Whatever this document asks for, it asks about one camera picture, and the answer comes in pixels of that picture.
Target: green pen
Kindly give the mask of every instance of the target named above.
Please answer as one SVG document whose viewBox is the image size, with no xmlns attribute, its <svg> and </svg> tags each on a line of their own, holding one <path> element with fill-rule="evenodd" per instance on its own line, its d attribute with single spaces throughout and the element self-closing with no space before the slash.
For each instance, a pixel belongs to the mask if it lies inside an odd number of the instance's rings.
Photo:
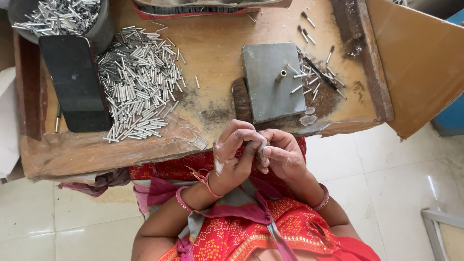
<svg viewBox="0 0 464 261">
<path fill-rule="evenodd" d="M 59 120 L 61 119 L 61 105 L 58 103 L 58 110 L 57 110 L 57 123 L 55 125 L 55 133 L 58 132 L 59 127 Z"/>
</svg>

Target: woman's hand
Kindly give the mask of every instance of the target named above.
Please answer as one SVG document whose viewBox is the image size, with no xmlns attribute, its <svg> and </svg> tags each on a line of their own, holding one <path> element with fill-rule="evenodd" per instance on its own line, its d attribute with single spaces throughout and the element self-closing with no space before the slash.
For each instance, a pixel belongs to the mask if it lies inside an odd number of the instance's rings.
<svg viewBox="0 0 464 261">
<path fill-rule="evenodd" d="M 306 163 L 293 135 L 275 129 L 263 130 L 259 134 L 271 143 L 263 149 L 263 154 L 269 158 L 268 160 L 262 158 L 259 153 L 256 154 L 256 167 L 261 172 L 268 173 L 270 167 L 276 176 L 283 180 L 297 180 L 305 176 Z"/>
<path fill-rule="evenodd" d="M 256 150 L 265 140 L 251 123 L 235 119 L 230 121 L 213 145 L 214 172 L 209 176 L 211 190 L 222 196 L 245 181 L 250 175 Z M 238 159 L 235 153 L 244 141 L 252 142 L 247 144 L 242 157 Z"/>
</svg>

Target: metal frame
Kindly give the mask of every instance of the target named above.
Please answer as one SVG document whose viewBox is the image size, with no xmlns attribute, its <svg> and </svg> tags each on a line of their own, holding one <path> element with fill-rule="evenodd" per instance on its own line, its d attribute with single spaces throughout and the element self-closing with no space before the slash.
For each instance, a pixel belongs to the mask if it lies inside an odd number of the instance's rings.
<svg viewBox="0 0 464 261">
<path fill-rule="evenodd" d="M 438 223 L 445 223 L 464 229 L 464 217 L 431 209 L 423 209 L 421 214 L 424 219 L 425 229 L 429 235 L 435 260 L 449 261 Z"/>
</svg>

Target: wooden workbench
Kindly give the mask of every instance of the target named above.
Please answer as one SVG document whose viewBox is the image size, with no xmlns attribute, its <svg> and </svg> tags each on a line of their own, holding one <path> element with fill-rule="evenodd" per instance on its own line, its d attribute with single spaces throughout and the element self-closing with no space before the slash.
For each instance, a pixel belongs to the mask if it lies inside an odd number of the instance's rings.
<svg viewBox="0 0 464 261">
<path fill-rule="evenodd" d="M 330 47 L 335 45 L 329 65 L 346 84 L 340 90 L 348 98 L 344 100 L 330 87 L 322 86 L 314 103 L 309 95 L 306 98 L 307 106 L 316 109 L 313 124 L 303 126 L 299 121 L 302 114 L 257 125 L 257 129 L 279 128 L 297 136 L 334 135 L 391 120 L 393 110 L 364 0 L 352 6 L 345 6 L 345 1 L 332 2 L 338 7 L 334 9 L 328 0 L 295 0 L 289 9 L 262 8 L 252 14 L 257 23 L 246 14 L 161 21 L 169 26 L 161 31 L 161 37 L 169 37 L 187 61 L 181 64 L 187 90 L 174 94 L 180 102 L 167 116 L 169 125 L 161 129 L 161 138 L 126 139 L 112 144 L 102 139 L 106 132 L 72 133 L 64 121 L 59 133 L 54 133 L 58 100 L 50 76 L 40 61 L 38 47 L 16 34 L 20 147 L 25 175 L 54 179 L 179 158 L 199 152 L 191 144 L 197 136 L 205 139 L 210 149 L 225 124 L 235 118 L 230 88 L 233 80 L 243 76 L 241 47 L 247 44 L 295 42 L 321 68 L 325 68 Z M 147 28 L 147 32 L 160 28 L 141 20 L 130 0 L 112 0 L 110 8 L 116 30 L 131 25 Z M 300 15 L 302 10 L 316 28 Z M 316 45 L 306 44 L 298 25 L 308 30 Z"/>
</svg>

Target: forearm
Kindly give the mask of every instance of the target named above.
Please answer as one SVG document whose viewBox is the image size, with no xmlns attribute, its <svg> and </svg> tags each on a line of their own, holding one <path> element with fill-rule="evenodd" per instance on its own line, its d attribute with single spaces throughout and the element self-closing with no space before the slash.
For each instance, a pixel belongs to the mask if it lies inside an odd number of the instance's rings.
<svg viewBox="0 0 464 261">
<path fill-rule="evenodd" d="M 310 207 L 319 205 L 324 199 L 324 190 L 309 171 L 306 171 L 306 174 L 298 180 L 286 180 L 285 182 L 291 188 L 297 200 Z M 333 198 L 329 198 L 327 204 L 318 213 L 329 227 L 349 224 L 345 211 Z"/>
<path fill-rule="evenodd" d="M 190 188 L 184 189 L 180 197 L 184 203 L 198 210 L 206 209 L 216 199 L 209 194 L 203 183 L 197 183 Z M 156 210 L 142 227 L 136 237 L 177 237 L 187 226 L 187 217 L 190 211 L 184 209 L 176 197 L 172 197 Z"/>
</svg>

